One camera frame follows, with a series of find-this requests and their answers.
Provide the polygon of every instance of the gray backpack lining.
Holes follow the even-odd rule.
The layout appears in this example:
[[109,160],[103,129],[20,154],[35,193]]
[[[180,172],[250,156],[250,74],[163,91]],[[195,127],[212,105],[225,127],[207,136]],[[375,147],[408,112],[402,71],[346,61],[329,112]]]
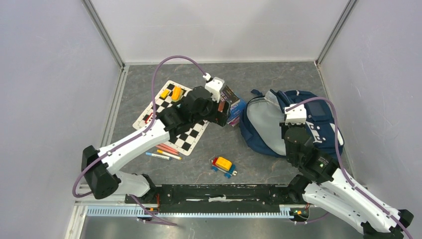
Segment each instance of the gray backpack lining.
[[247,116],[265,144],[279,155],[286,156],[284,140],[281,139],[280,122],[284,122],[277,97],[267,92],[265,97],[249,102]]

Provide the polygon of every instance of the yellow block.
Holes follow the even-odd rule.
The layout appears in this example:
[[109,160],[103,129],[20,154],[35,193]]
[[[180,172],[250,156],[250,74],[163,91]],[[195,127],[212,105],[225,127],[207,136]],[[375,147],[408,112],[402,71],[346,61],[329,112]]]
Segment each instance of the yellow block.
[[169,93],[170,93],[170,90],[169,89],[165,89],[163,91],[163,93],[161,93],[160,97],[163,98],[163,99],[165,99],[169,95]]
[[215,164],[224,169],[225,171],[230,170],[230,167],[232,165],[232,163],[230,161],[228,161],[227,159],[223,158],[223,157],[218,157],[217,161],[215,162]]
[[182,97],[182,88],[175,86],[172,94],[172,101],[178,101]]

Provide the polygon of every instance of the chessboard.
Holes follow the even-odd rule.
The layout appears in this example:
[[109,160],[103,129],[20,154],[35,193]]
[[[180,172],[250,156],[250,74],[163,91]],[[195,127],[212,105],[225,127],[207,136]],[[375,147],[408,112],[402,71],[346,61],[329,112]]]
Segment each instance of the chessboard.
[[[167,81],[167,83],[161,88],[158,94],[155,96],[155,105],[157,112],[161,112],[163,109],[172,106],[171,95],[175,86],[182,88],[183,95],[182,98],[191,90],[185,86],[182,86],[174,81]],[[170,93],[165,99],[160,98],[161,93],[166,89],[170,90]],[[133,123],[135,129],[140,129],[144,127],[148,122],[152,120],[152,103],[141,113],[138,119]],[[175,139],[164,143],[165,145],[172,147],[183,155],[190,155],[195,148],[195,145],[198,143],[205,129],[207,128],[209,122],[201,121],[195,124],[192,128],[189,129],[186,133],[178,135]]]

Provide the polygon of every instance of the navy blue bag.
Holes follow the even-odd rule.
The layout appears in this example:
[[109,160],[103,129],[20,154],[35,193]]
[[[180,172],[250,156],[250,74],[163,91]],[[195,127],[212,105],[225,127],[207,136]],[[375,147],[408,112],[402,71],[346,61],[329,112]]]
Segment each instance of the navy blue bag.
[[[284,121],[284,107],[316,97],[308,91],[268,91],[262,95],[252,90],[257,97],[251,99],[240,115],[240,131],[246,144],[254,151],[274,157],[285,157],[284,140],[281,139],[279,122]],[[306,103],[308,113],[306,130],[314,137],[314,146],[337,158],[334,148],[334,118],[325,101]],[[344,141],[338,131],[339,151]]]

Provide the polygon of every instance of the white wall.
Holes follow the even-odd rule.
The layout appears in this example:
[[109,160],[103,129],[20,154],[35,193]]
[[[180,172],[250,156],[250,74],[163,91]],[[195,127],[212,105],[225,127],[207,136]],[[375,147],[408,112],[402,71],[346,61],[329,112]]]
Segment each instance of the white wall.
[[0,238],[60,239],[119,69],[81,1],[0,5]]
[[125,62],[315,60],[347,0],[92,0]]
[[322,62],[358,181],[422,235],[422,2],[359,1]]

